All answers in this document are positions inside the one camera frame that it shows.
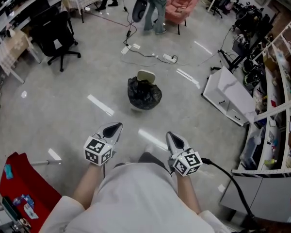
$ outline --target pink armchair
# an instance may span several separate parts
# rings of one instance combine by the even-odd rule
[[[194,9],[198,0],[167,0],[165,19],[178,24],[178,34],[180,35],[179,24],[184,21]]]

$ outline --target glossy floor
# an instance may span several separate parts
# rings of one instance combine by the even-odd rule
[[[135,0],[125,2],[132,11]],[[220,19],[207,13],[200,3],[187,19],[187,27],[180,25],[181,35],[177,26],[168,22],[167,33],[159,36],[144,34],[144,21],[135,23],[138,31],[128,43],[140,46],[138,51],[145,55],[177,55],[178,62],[169,65],[130,51],[121,54],[128,31],[123,0],[101,14],[91,15],[94,8],[84,14],[84,24],[77,14],[72,18],[79,42],[72,50],[80,51],[82,58],[65,56],[65,71],[60,73],[60,60],[48,66],[44,58],[38,65],[26,55],[16,69],[25,83],[21,85],[13,76],[5,80],[0,111],[0,177],[6,157],[14,151],[27,153],[30,161],[41,161],[51,158],[52,149],[63,163],[37,170],[61,194],[71,195],[87,166],[82,152],[85,140],[100,125],[112,121],[122,122],[124,129],[107,171],[127,157],[136,160],[151,142],[161,146],[157,154],[167,159],[168,153],[162,150],[167,131],[186,137],[202,157],[226,170],[234,168],[245,128],[223,116],[201,93],[210,66],[221,65],[218,55],[206,60],[221,47],[235,14]],[[231,51],[233,35],[230,32],[226,37],[224,50]],[[140,69],[154,72],[155,84],[162,90],[160,104],[143,113],[130,109],[127,96],[128,78]],[[222,196],[218,187],[228,185],[225,174],[203,166],[192,181],[202,208],[224,216],[226,209],[218,204]]]

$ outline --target white cabinet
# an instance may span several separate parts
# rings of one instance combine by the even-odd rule
[[[203,95],[239,125],[253,123],[257,115],[253,98],[226,67],[210,75]]]

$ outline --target black garbage bag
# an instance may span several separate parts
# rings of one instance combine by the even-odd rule
[[[148,80],[137,80],[137,77],[128,79],[127,93],[131,104],[142,110],[153,109],[162,99],[157,85]]]

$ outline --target black office chair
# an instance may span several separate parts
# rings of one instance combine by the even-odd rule
[[[36,25],[29,34],[38,44],[42,52],[46,56],[52,57],[48,61],[48,65],[60,56],[60,71],[63,72],[63,60],[65,54],[75,54],[78,58],[81,58],[79,52],[69,51],[69,48],[73,44],[77,45],[78,43],[73,38],[74,33],[71,22],[69,21],[68,12],[60,12],[59,14],[50,17],[48,22],[46,21],[46,17],[43,16],[43,14],[41,15],[41,20],[36,18],[35,23],[38,25]],[[56,49],[54,43],[55,40],[58,40],[62,46]]]

